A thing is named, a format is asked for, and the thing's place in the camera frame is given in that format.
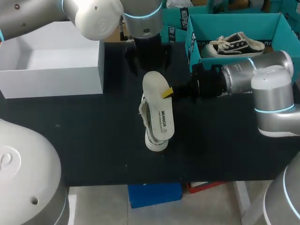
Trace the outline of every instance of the black table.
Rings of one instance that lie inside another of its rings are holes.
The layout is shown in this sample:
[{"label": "black table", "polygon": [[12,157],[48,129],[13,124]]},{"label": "black table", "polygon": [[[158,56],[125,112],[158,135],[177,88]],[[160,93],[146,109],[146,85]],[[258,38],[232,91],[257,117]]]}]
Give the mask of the black table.
[{"label": "black table", "polygon": [[[0,118],[53,144],[68,185],[271,180],[298,153],[300,138],[258,132],[251,94],[175,102],[174,137],[163,152],[150,151],[138,113],[145,71],[130,73],[127,45],[105,45],[103,95],[0,99]],[[165,77],[189,76],[184,45],[174,44]]]}]

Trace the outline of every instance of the teal box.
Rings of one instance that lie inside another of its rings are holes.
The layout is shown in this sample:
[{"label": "teal box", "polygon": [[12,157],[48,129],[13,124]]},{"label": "teal box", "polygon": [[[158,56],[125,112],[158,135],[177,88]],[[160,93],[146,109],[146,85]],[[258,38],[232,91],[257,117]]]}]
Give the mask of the teal box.
[{"label": "teal box", "polygon": [[300,3],[297,0],[283,0],[282,10],[293,19],[300,21]]},{"label": "teal box", "polygon": [[176,29],[166,25],[164,25],[160,35],[163,43],[185,42],[187,39],[187,32],[185,30]]},{"label": "teal box", "polygon": [[243,31],[247,37],[271,45],[274,51],[286,51],[294,63],[293,80],[300,72],[300,42],[282,14],[190,15],[185,43],[189,68],[202,62],[206,69],[213,64],[229,64],[246,58],[201,58],[198,46],[205,46],[219,36]]},{"label": "teal box", "polygon": [[271,0],[270,13],[279,13],[282,8],[282,0]]},{"label": "teal box", "polygon": [[282,8],[282,14],[285,16],[285,19],[291,26],[293,32],[297,36],[298,39],[300,39],[300,21],[298,21],[296,18],[292,17],[289,13],[289,10]]},{"label": "teal box", "polygon": [[165,8],[163,9],[164,25],[175,27],[181,30],[188,29],[189,15],[211,14],[214,0],[208,0],[206,6],[185,7],[185,8]]}]

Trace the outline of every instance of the white sneaker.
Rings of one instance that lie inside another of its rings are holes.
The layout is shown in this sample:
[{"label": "white sneaker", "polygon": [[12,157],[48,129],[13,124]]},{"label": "white sneaker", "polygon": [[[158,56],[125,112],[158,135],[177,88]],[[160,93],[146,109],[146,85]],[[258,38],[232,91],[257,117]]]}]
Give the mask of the white sneaker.
[{"label": "white sneaker", "polygon": [[216,41],[211,41],[203,48],[201,57],[253,57],[262,54],[264,48],[262,42],[252,40],[246,37],[243,32],[238,32],[229,37],[221,36]]},{"label": "white sneaker", "polygon": [[160,73],[152,71],[144,76],[139,112],[146,127],[145,143],[152,151],[164,150],[174,135],[172,98],[162,98],[162,93],[168,88]]}]

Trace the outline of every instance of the white shoelace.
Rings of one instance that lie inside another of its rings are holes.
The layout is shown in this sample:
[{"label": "white shoelace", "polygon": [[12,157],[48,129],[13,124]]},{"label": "white shoelace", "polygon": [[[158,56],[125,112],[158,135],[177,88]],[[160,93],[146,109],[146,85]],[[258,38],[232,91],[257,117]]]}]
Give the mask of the white shoelace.
[{"label": "white shoelace", "polygon": [[224,41],[224,36],[220,36],[216,41],[210,41],[210,44],[217,45],[221,50],[228,49],[229,47],[233,47],[232,44],[230,44],[227,41]]}]

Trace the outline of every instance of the floor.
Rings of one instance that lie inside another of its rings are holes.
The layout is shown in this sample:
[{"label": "floor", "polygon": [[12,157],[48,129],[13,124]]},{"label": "floor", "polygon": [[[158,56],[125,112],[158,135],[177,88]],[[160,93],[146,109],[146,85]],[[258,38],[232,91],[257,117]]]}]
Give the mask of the floor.
[{"label": "floor", "polygon": [[[246,182],[253,201],[270,181]],[[69,225],[240,225],[240,210],[232,183],[182,200],[131,209],[127,186],[72,187]],[[265,225],[263,217],[256,225]]]}]

